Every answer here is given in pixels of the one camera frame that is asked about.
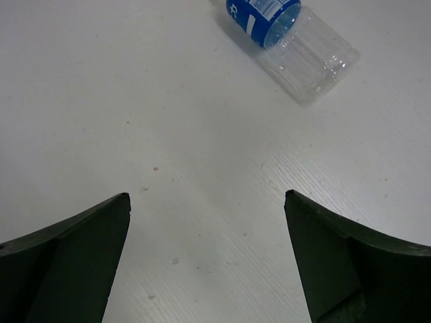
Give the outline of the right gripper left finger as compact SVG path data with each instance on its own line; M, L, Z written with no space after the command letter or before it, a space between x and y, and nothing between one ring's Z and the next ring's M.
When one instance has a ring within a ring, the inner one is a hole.
M1 243L1 321L101 322L130 218L123 192Z

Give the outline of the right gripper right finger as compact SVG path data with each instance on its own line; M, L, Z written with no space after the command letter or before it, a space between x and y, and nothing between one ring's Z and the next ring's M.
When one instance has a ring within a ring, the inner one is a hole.
M342 217L295 190L285 213L312 322L429 322L430 247Z

